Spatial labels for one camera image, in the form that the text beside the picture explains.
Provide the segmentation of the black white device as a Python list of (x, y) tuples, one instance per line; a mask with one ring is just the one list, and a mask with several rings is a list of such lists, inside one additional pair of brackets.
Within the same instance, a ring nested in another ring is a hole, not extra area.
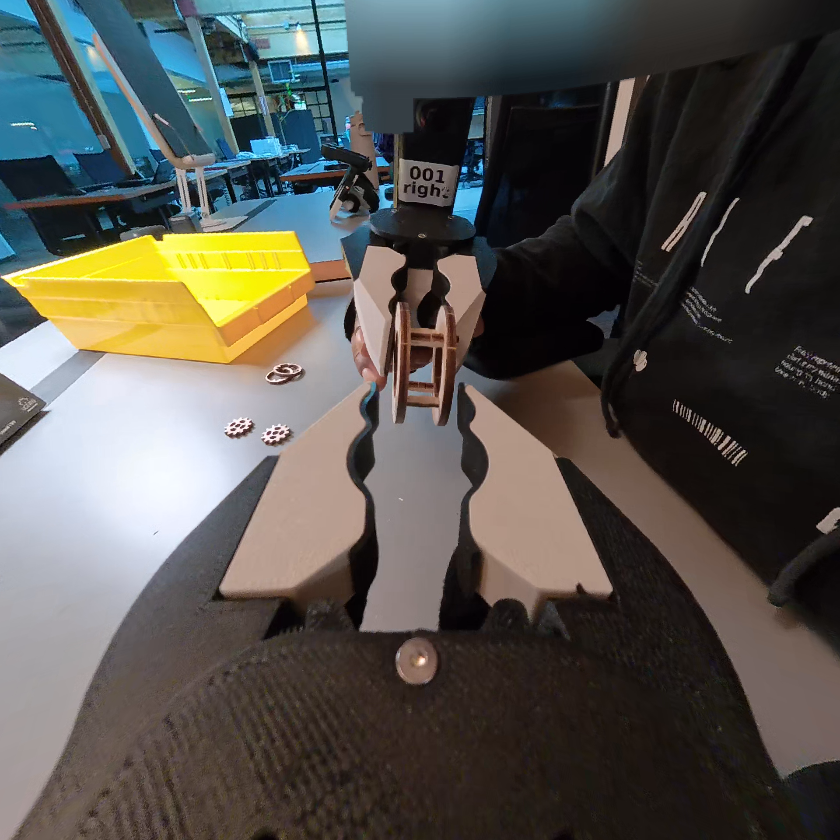
[(343, 177), (336, 187), (329, 216), (333, 221), (340, 212), (354, 215), (363, 210), (375, 213), (380, 208), (378, 186), (378, 168), (364, 154), (345, 150), (326, 143), (321, 146), (322, 157), (326, 161), (341, 163), (346, 166)]

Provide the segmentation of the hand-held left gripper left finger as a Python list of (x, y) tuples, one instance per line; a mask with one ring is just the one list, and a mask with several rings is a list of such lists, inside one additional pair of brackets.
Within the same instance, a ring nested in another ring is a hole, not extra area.
[(350, 552), (365, 530), (366, 499), (350, 450), (368, 427), (359, 385), (278, 456), (218, 591), (226, 600), (293, 604), (354, 594)]

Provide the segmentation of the person's left forearm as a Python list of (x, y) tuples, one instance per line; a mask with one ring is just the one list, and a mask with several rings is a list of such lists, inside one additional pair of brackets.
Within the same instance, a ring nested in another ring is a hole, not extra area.
[(839, 761), (814, 763), (790, 773), (784, 784), (812, 839), (839, 838)]

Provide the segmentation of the wooden spool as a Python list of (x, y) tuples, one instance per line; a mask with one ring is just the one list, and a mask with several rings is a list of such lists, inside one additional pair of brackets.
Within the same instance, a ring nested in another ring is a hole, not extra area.
[[(428, 408), (435, 425), (447, 424), (455, 393), (457, 372), (455, 311), (441, 305), (433, 329), (413, 327), (408, 305), (396, 305), (392, 347), (392, 420), (401, 424), (408, 407)], [(430, 382), (411, 380), (413, 350), (432, 351)]]

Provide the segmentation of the black screen on stand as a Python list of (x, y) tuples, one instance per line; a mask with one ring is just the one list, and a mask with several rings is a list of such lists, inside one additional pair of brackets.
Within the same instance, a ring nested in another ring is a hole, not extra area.
[(182, 213), (195, 230), (220, 233), (241, 217), (212, 219), (205, 170), (216, 157), (154, 53), (120, 1), (80, 1), (93, 44), (135, 114), (174, 168)]

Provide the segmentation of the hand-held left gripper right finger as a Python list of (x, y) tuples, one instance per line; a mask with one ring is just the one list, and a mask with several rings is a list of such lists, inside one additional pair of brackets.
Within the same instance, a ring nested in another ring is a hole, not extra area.
[(607, 601), (613, 583), (552, 450), (474, 386), (458, 387), (466, 585), (492, 607), (519, 602), (536, 618), (549, 601)]

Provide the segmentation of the person's black hoodie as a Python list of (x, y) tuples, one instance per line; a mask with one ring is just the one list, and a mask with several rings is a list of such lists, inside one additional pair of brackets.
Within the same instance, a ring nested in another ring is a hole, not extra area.
[(633, 233), (608, 430), (838, 622), (838, 33), (652, 77), (575, 220)]

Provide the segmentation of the yellow plastic bin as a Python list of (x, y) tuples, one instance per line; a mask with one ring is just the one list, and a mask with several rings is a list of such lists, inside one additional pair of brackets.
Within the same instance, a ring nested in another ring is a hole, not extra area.
[(316, 286), (293, 232), (143, 236), (5, 280), (78, 350), (220, 364)]

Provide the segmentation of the dark puzzle kit box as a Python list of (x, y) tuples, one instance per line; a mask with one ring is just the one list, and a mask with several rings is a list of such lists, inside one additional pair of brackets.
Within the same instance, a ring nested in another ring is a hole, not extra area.
[(48, 403), (1, 374), (1, 453), (43, 414)]

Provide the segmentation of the person's right forearm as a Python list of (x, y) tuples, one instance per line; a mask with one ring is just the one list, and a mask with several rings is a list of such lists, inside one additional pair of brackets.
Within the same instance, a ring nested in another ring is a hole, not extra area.
[(627, 221), (564, 215), (540, 236), (498, 248), (465, 367), (505, 381), (598, 351), (605, 339), (593, 320), (617, 309), (622, 327), (630, 317), (641, 229)]

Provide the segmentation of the background wooden desk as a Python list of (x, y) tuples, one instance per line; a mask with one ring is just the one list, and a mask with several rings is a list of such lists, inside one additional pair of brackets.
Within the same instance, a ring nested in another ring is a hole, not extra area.
[[(337, 160), (328, 158), (315, 163), (301, 164), (279, 175), (278, 183), (291, 185), (296, 193), (304, 186), (332, 186), (338, 188), (351, 165), (356, 162), (355, 159), (361, 157), (362, 155), (348, 152), (347, 154), (341, 154)], [(374, 184), (374, 175), (376, 175), (378, 184), (389, 182), (391, 166), (384, 159), (378, 157), (375, 159), (375, 166), (372, 166), (369, 170), (364, 171), (361, 175), (350, 175), (348, 184), (360, 193), (369, 187), (376, 192), (378, 186)]]
[(168, 228), (181, 212), (176, 179), (126, 188), (110, 186), (69, 196), (42, 196), (3, 203), (4, 211), (21, 212), (53, 256), (74, 256), (113, 245), (136, 228)]

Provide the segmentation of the person's right hand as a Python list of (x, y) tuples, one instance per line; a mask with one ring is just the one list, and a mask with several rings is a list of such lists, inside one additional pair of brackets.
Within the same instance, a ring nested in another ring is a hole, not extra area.
[(359, 324), (354, 326), (350, 339), (351, 353), (353, 356), (353, 363), (357, 372), (360, 374), (362, 380), (367, 384), (373, 384), (378, 392), (380, 392), (385, 384), (384, 378), (375, 368), (373, 360), (367, 350), (364, 342), (364, 336)]

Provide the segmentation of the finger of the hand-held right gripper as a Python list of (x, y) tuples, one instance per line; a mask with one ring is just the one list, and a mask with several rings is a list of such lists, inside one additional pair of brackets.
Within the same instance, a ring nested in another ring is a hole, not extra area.
[(406, 258), (386, 246), (369, 245), (364, 252), (360, 274), (353, 283), (353, 302), (364, 344), (379, 376), (390, 368), (397, 290), (394, 276), (403, 270)]
[(455, 315), (457, 371), (476, 334), (487, 295), (480, 284), (477, 259), (472, 255), (448, 255), (441, 258), (437, 261), (436, 272), (447, 281), (448, 287), (440, 298), (441, 306), (434, 326), (437, 332), (443, 331), (442, 317), (445, 306), (449, 306)]

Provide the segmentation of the black office chair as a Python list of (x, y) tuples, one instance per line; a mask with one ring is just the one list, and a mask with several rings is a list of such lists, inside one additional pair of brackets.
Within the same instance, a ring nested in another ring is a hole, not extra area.
[(30, 159), (1, 160), (1, 180), (19, 201), (46, 196), (84, 194), (51, 155)]
[(100, 186), (123, 186), (131, 182), (133, 175), (126, 172), (113, 158), (110, 152), (98, 153), (75, 152), (76, 158), (82, 172), (94, 184)]

